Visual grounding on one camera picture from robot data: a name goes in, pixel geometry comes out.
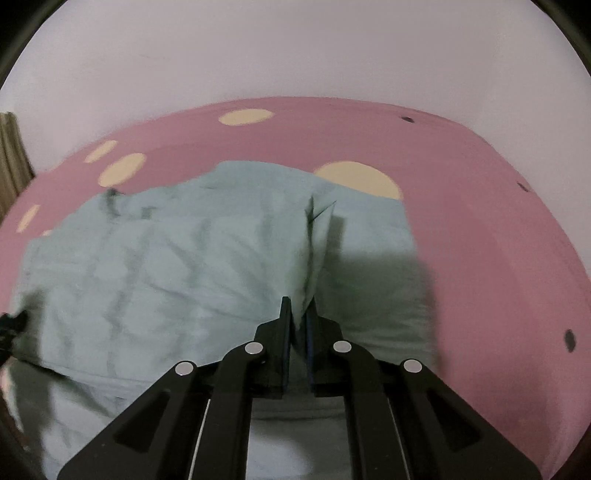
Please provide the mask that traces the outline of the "light blue quilted jacket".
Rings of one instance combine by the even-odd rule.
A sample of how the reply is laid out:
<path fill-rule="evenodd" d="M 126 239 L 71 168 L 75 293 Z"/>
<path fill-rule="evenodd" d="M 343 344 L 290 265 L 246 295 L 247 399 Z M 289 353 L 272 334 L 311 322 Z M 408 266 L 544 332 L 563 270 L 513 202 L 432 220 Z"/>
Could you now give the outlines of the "light blue quilted jacket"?
<path fill-rule="evenodd" d="M 283 297 L 295 317 L 315 303 L 377 359 L 435 363 L 398 200 L 259 162 L 88 200 L 30 241 L 9 303 L 29 316 L 8 405 L 35 464 L 55 478 L 175 363 L 221 360 Z"/>

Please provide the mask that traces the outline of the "pink polka dot bed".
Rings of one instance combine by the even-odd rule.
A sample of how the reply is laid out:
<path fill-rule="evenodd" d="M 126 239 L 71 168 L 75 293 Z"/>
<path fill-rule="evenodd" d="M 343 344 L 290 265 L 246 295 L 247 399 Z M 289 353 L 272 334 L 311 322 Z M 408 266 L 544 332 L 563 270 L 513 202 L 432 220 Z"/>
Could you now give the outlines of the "pink polka dot bed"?
<path fill-rule="evenodd" d="M 1 226 L 1 297 L 27 243 L 101 189 L 125 193 L 270 162 L 400 197 L 434 284 L 443 376 L 533 460 L 564 478 L 590 448 L 590 281 L 526 180 L 464 126 L 353 100 L 263 98 L 112 132 L 39 175 Z"/>

